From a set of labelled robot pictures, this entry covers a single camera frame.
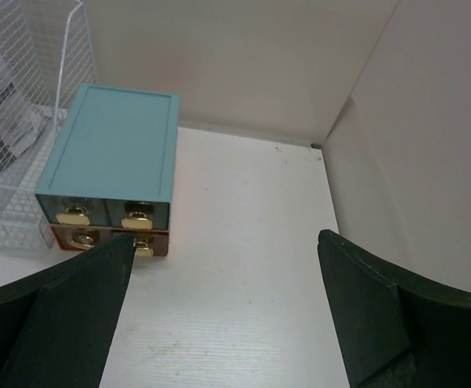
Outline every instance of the small drawer unit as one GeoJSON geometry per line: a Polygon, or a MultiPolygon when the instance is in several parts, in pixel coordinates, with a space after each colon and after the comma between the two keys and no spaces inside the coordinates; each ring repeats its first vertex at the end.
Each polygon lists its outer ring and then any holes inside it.
{"type": "MultiPolygon", "coordinates": [[[[168,233],[178,115],[177,95],[80,86],[36,185],[61,248],[168,233]]],[[[168,235],[153,240],[135,242],[140,255],[166,254],[168,235]]]]}

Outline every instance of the box lid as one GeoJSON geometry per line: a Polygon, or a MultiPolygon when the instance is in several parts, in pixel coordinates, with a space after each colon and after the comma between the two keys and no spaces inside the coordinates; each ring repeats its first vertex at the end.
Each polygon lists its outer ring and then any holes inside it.
{"type": "Polygon", "coordinates": [[[36,194],[168,202],[179,97],[82,85],[36,194]]]}

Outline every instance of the drawer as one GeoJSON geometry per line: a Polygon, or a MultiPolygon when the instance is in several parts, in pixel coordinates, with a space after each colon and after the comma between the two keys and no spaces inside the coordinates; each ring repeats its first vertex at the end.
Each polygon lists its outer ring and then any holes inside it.
{"type": "MultiPolygon", "coordinates": [[[[125,233],[114,231],[113,237],[125,233]]],[[[169,252],[169,235],[167,233],[132,233],[135,240],[135,256],[137,257],[163,257],[169,252]]]]}
{"type": "Polygon", "coordinates": [[[106,200],[111,226],[129,230],[168,230],[170,206],[162,202],[106,200]]]}
{"type": "Polygon", "coordinates": [[[74,196],[38,195],[44,215],[51,224],[109,226],[104,200],[74,196]]]}
{"type": "Polygon", "coordinates": [[[86,251],[111,238],[108,229],[53,226],[52,232],[59,247],[65,251],[86,251]]]}

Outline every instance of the white tabletop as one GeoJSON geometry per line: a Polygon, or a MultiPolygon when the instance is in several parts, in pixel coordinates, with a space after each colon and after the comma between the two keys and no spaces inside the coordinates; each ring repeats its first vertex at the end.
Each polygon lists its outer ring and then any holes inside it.
{"type": "MultiPolygon", "coordinates": [[[[321,151],[178,142],[170,253],[135,263],[101,387],[348,388],[317,255],[337,230],[321,151]]],[[[0,285],[67,257],[0,253],[0,285]]]]}

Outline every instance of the orange drawer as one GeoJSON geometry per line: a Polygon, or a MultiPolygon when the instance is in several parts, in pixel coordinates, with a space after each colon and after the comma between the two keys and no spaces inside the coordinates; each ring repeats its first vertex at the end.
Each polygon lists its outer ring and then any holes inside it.
{"type": "Polygon", "coordinates": [[[167,233],[137,233],[125,230],[110,230],[106,228],[73,228],[51,226],[52,232],[63,251],[85,251],[103,243],[111,237],[130,233],[134,237],[135,255],[139,257],[167,256],[169,251],[169,234],[167,233]]]}

